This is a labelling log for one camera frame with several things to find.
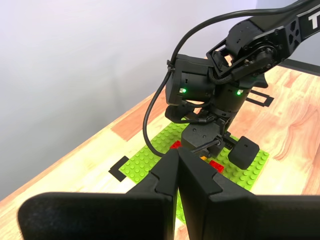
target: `wood grain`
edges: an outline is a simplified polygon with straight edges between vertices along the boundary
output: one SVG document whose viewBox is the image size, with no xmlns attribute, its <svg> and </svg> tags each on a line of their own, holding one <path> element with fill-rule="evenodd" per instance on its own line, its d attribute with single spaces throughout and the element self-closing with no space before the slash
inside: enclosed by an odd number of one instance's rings
<svg viewBox="0 0 320 240">
<path fill-rule="evenodd" d="M 148 100 L 145 104 L 141 105 L 136 111 L 132 112 L 126 118 L 121 120 L 114 127 L 112 127 L 112 130 L 124 140 L 130 140 L 142 129 L 144 116 L 150 102 L 151 99 Z M 166 93 L 163 90 L 152 108 L 148 122 L 152 122 L 157 116 L 163 113 L 166 110 L 167 106 Z"/>
<path fill-rule="evenodd" d="M 246 136 L 270 153 L 255 194 L 320 194 L 320 77 L 275 67 L 266 74 L 275 98 L 270 107 L 245 102 L 230 132 Z M 28 198 L 44 192 L 125 193 L 134 183 L 118 182 L 108 171 L 120 158 L 132 157 L 144 145 L 142 120 L 152 95 L 106 126 L 65 157 L 0 202 L 0 239 L 22 239 L 17 211 Z M 165 94 L 152 110 L 150 138 L 170 121 L 165 118 Z M 175 239 L 186 240 L 188 230 L 177 220 Z"/>
</svg>

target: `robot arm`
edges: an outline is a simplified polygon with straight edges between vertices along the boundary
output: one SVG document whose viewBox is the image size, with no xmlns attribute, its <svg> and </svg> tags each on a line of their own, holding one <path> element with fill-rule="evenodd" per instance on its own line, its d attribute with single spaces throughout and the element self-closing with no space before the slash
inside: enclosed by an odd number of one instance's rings
<svg viewBox="0 0 320 240">
<path fill-rule="evenodd" d="M 320 31 L 318 21 L 320 3 L 310 0 L 283 14 L 239 22 L 206 54 L 208 59 L 178 54 L 166 84 L 165 116 L 177 124 L 190 123 L 182 132 L 182 145 L 201 157 L 216 157 L 226 147 L 232 163 L 248 168 L 259 146 L 245 137 L 233 140 L 228 128 L 252 88 L 268 87 L 264 73 Z M 199 114 L 195 108 L 201 108 Z"/>
</svg>

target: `gray wall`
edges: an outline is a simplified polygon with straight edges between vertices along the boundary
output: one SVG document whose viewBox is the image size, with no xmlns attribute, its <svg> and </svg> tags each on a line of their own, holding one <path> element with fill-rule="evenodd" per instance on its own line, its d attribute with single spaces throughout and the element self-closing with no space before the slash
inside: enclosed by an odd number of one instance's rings
<svg viewBox="0 0 320 240">
<path fill-rule="evenodd" d="M 257 0 L 256 8 L 282 8 L 297 0 Z M 320 66 L 320 34 L 305 40 L 290 57 L 292 60 Z"/>
<path fill-rule="evenodd" d="M 0 199 L 154 92 L 190 28 L 255 7 L 256 0 L 1 0 Z M 204 57 L 237 21 L 201 31 L 182 53 Z"/>
</svg>

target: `lego baseplate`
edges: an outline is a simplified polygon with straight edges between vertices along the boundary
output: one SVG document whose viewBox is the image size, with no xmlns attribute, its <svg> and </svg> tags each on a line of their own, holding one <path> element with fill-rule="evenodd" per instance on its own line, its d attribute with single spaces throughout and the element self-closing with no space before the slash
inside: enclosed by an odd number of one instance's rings
<svg viewBox="0 0 320 240">
<path fill-rule="evenodd" d="M 152 139 L 152 145 L 159 152 L 166 153 L 173 143 L 181 139 L 181 133 L 187 125 L 188 124 L 170 123 L 164 130 L 154 137 L 154 139 Z M 229 152 L 230 151 L 228 149 L 224 148 L 217 158 L 209 158 L 205 161 L 209 163 L 211 160 L 214 160 L 223 165 L 223 176 L 250 191 L 265 165 L 269 157 L 269 153 L 260 150 L 251 166 L 246 170 L 242 170 L 229 161 Z M 121 166 L 119 170 L 137 184 L 144 179 L 159 160 L 159 156 L 154 155 L 147 146 L 144 146 L 123 166 Z M 179 192 L 176 206 L 176 217 L 183 223 L 186 223 Z"/>
</svg>

